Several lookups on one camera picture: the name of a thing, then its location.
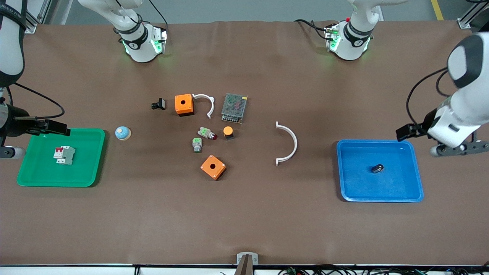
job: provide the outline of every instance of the gray floor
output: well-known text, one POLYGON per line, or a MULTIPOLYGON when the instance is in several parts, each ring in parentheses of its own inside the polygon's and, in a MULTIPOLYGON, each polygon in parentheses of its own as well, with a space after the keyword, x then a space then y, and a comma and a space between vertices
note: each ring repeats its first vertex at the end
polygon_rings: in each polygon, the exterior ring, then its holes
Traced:
MULTIPOLYGON (((455 20, 471 6, 464 0, 438 0, 445 20, 455 20)), ((315 21, 343 20, 352 13, 346 0, 153 0, 169 23, 208 23, 214 21, 315 21)), ((58 0, 51 23, 108 24, 100 15, 82 7, 78 0, 58 0)), ((436 20, 430 0, 382 7, 385 20, 436 20)), ((137 12, 151 22, 162 22, 145 0, 137 12)))

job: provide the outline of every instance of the robotic arm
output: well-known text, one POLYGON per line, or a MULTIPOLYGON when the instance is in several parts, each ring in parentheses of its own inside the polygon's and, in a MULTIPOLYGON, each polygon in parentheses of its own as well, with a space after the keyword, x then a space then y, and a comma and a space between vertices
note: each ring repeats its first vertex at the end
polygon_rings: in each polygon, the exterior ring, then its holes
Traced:
POLYGON ((143 22, 133 9, 143 0, 78 0, 114 25, 126 53, 136 62, 149 62, 165 50, 166 29, 143 22))
POLYGON ((4 146, 6 137, 61 134, 69 136, 65 124, 30 117, 23 109, 5 103, 3 91, 17 82, 24 71, 22 43, 25 32, 27 0, 0 0, 0 159, 19 158, 23 149, 4 146))
POLYGON ((423 123, 397 129, 398 140, 428 135, 439 142, 431 149, 433 156, 489 151, 489 142, 475 137, 475 131, 489 122, 489 33, 460 41, 448 57, 447 68, 458 90, 429 112, 423 123), (466 141, 470 135, 472 141, 466 141))
POLYGON ((397 5, 407 0, 347 0, 353 5, 353 14, 349 21, 343 21, 326 30, 331 41, 326 46, 338 57, 345 60, 359 58, 370 42, 370 35, 379 21, 376 6, 397 5))

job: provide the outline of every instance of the white robotic arm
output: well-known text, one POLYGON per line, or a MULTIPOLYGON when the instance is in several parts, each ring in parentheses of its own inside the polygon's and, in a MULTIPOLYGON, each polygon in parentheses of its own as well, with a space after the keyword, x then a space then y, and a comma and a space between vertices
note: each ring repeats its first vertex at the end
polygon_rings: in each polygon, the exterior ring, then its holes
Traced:
POLYGON ((14 84, 24 71, 26 10, 27 0, 0 1, 0 88, 14 84))
POLYGON ((370 41, 370 35, 379 21, 376 6, 397 5, 408 0, 347 0, 353 5, 349 21, 340 22, 326 31, 326 46, 338 57, 345 60, 359 58, 370 41))
POLYGON ((165 50, 166 29, 142 21, 133 9, 143 0, 78 0, 107 19, 122 37, 126 52, 136 62, 148 62, 165 50))
POLYGON ((448 73, 458 90, 419 125, 397 130, 398 140, 428 135, 440 144, 434 156, 467 155, 489 151, 489 143, 467 137, 489 122, 489 33, 464 38, 452 50, 448 73))

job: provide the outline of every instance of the green tray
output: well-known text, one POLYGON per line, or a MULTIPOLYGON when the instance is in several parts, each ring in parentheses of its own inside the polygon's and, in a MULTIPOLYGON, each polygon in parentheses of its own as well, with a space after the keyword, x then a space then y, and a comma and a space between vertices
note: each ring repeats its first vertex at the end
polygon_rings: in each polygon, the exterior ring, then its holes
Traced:
POLYGON ((17 183, 21 186, 88 187, 95 183, 104 147, 101 129, 71 129, 62 135, 32 136, 22 162, 17 183), (54 148, 75 148, 72 165, 60 165, 53 158, 54 148))

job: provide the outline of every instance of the white plastic clip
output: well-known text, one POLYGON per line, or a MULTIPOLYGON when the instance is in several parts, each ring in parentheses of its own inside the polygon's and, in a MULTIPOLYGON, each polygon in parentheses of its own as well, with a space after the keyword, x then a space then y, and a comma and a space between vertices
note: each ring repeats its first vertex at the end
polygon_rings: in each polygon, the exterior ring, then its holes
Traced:
POLYGON ((275 122, 275 128, 276 129, 282 129, 282 130, 286 131, 287 133, 289 133, 292 136, 292 139, 294 140, 294 150, 292 150, 292 153, 290 155, 286 156, 285 158, 277 158, 275 160, 275 165, 278 166, 279 162, 283 162, 283 161, 286 161, 286 160, 292 158, 292 156, 295 154, 295 151, 297 151, 297 137, 295 136, 294 132, 292 132, 291 129, 289 129, 285 126, 279 125, 278 121, 275 122))
POLYGON ((211 118, 211 115, 212 115, 212 112, 214 111, 214 98, 211 97, 211 96, 208 96, 206 94, 192 94, 192 96, 194 97, 194 99, 197 99, 197 98, 207 98, 207 99, 209 99, 209 101, 211 102, 212 106, 211 106, 211 110, 207 113, 207 117, 210 119, 211 118))

